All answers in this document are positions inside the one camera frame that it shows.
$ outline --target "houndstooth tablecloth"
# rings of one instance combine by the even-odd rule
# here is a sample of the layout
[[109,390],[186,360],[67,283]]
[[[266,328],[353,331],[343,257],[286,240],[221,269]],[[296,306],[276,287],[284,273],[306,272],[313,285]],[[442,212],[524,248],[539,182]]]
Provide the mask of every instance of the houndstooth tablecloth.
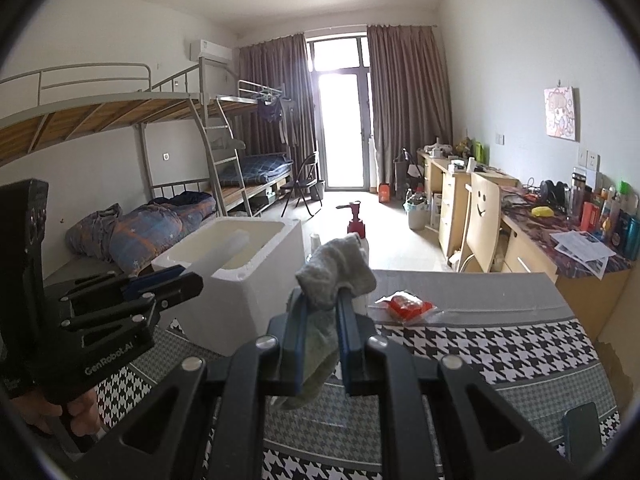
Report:
[[[374,273],[374,300],[408,290],[438,307],[419,326],[378,319],[379,333],[427,359],[460,355],[562,454],[562,414],[586,402],[596,403],[602,443],[613,437],[620,418],[604,369],[544,274]],[[156,329],[155,340],[155,348],[99,385],[105,425],[116,424],[184,357],[218,357],[190,343],[177,325]],[[380,480],[377,399],[347,397],[338,365],[315,401],[268,412],[262,478]]]

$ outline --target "wooden chair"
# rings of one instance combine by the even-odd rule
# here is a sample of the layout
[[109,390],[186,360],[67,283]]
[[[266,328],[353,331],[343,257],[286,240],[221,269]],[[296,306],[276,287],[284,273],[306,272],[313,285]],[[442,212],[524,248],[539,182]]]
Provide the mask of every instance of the wooden chair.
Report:
[[494,262],[500,234],[500,186],[473,173],[471,175],[471,211],[466,232],[466,244],[472,251],[460,267],[464,272],[475,258],[483,272],[489,272]]
[[320,209],[315,213],[311,212],[309,209],[309,204],[306,202],[305,191],[308,191],[310,188],[315,188],[316,193],[318,193],[318,152],[313,152],[309,155],[305,160],[302,161],[300,165],[300,169],[298,170],[298,174],[296,175],[294,180],[290,180],[280,189],[284,189],[287,193],[287,203],[284,205],[282,209],[282,214],[280,217],[284,216],[284,212],[287,210],[287,206],[289,205],[289,200],[293,193],[298,190],[300,196],[298,197],[298,201],[296,202],[296,207],[300,204],[300,199],[305,203],[306,210],[308,211],[311,218],[315,216],[320,209],[322,209],[322,200],[320,201]]

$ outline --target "white wall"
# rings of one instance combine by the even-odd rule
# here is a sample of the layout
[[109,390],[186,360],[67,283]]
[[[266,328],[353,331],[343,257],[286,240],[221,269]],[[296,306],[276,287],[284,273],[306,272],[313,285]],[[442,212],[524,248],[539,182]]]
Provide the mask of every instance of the white wall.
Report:
[[[578,143],[545,133],[543,89],[580,95],[580,143],[601,170],[640,190],[640,70],[598,0],[444,0],[440,19],[454,134],[490,146],[490,161],[526,182],[567,182]],[[505,144],[495,144],[495,134]],[[600,340],[640,388],[640,270],[632,271]]]
[[366,30],[359,25],[436,25],[437,23],[438,17],[435,12],[413,7],[338,12],[269,23],[241,34],[238,45],[247,46],[299,32],[304,32],[307,38],[317,38]]
[[[204,18],[139,0],[49,0],[24,31],[1,76],[61,64],[125,61],[148,64],[156,82],[193,64],[189,61],[189,43],[197,39],[228,47],[236,44],[233,34]],[[44,82],[115,75],[132,73],[81,69],[62,77],[46,75]],[[145,75],[145,71],[138,70],[136,75]],[[234,83],[231,78],[225,80],[222,70],[209,68],[207,77],[210,92],[232,91]],[[190,91],[197,91],[197,73],[189,83]],[[34,106],[36,85],[32,77],[0,86],[0,116]],[[70,86],[44,91],[42,102],[143,87],[143,82]],[[207,176],[202,142],[193,121],[151,125],[147,139],[156,184]],[[170,154],[167,162],[162,160],[165,152]],[[120,202],[125,210],[144,202],[140,160],[133,128],[123,128],[66,142],[0,168],[0,184],[30,175],[50,184],[43,245],[45,275],[70,258],[62,240],[74,222],[113,202]]]

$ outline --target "bed railing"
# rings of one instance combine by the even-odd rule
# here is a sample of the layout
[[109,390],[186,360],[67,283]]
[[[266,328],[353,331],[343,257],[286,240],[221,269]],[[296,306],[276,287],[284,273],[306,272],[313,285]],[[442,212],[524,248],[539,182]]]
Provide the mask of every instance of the bed railing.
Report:
[[[164,198],[173,198],[176,193],[175,193],[175,188],[178,188],[178,193],[181,193],[182,191],[207,191],[210,192],[210,189],[207,189],[207,185],[209,184],[209,177],[207,178],[196,178],[193,180],[179,180],[178,182],[169,182],[167,184],[157,184],[156,186],[151,186],[151,195],[153,196],[153,198],[158,198],[160,196],[164,197]],[[171,189],[171,196],[167,196],[164,194],[164,190],[168,190]]]
[[[219,61],[215,61],[213,59],[202,59],[203,64],[205,65],[210,65],[210,66],[215,66],[217,68],[221,68],[223,69],[225,72],[227,72],[228,74],[231,75],[231,77],[233,77],[235,80],[238,80],[238,74],[236,74],[235,72],[233,72],[226,64],[219,62]],[[189,91],[189,77],[188,74],[190,72],[194,72],[196,70],[198,70],[200,68],[200,64],[197,63],[195,65],[192,65],[188,68],[185,68],[184,70],[180,70],[180,72],[176,72],[175,74],[167,77],[166,79],[162,79],[162,81],[157,82],[155,85],[153,85],[151,87],[152,90],[155,90],[156,88],[159,91],[162,91],[162,86],[171,83],[171,89],[169,90],[170,92],[173,92],[176,86],[176,83],[178,81],[180,81],[181,78],[184,78],[184,91],[188,92]]]
[[284,94],[282,90],[271,88],[270,86],[259,85],[245,79],[238,80],[238,97],[246,97],[249,99],[262,99],[264,101],[273,101],[277,97]]
[[[94,78],[89,78],[89,79],[76,79],[73,81],[63,81],[63,82],[59,82],[59,83],[52,83],[49,85],[43,85],[42,84],[42,75],[44,73],[47,72],[56,72],[59,70],[67,70],[70,68],[88,68],[88,67],[97,67],[97,66],[137,66],[140,68],[145,68],[146,69],[146,77],[133,77],[133,76],[122,76],[122,77],[94,77]],[[40,68],[38,70],[31,70],[30,72],[23,72],[21,74],[17,74],[11,77],[6,77],[2,80],[0,80],[0,85],[3,83],[8,83],[9,81],[15,81],[17,79],[21,79],[23,77],[28,77],[30,75],[37,75],[38,76],[38,106],[40,106],[40,97],[42,94],[43,90],[48,90],[50,88],[58,88],[61,86],[69,86],[69,85],[76,85],[76,84],[81,84],[81,83],[95,83],[95,82],[100,82],[100,81],[146,81],[147,82],[147,91],[150,91],[152,89],[151,86],[151,68],[149,67],[149,65],[146,65],[144,63],[112,63],[112,62],[105,62],[105,63],[77,63],[77,64],[73,64],[73,65],[59,65],[59,66],[49,66],[46,68]]]

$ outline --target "curtain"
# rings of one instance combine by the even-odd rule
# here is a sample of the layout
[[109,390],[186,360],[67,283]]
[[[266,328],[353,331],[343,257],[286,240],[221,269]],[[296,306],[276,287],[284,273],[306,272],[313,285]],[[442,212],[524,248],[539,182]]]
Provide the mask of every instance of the curtain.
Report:
[[431,27],[374,25],[367,37],[378,181],[393,189],[402,148],[451,143],[449,83]]
[[[284,113],[291,158],[297,171],[305,157],[316,149],[314,100],[304,35],[241,48],[239,77],[273,88],[284,85],[285,96],[293,101],[291,111]],[[278,123],[268,123],[256,112],[239,116],[238,123],[238,138],[244,140],[247,155],[284,151]]]

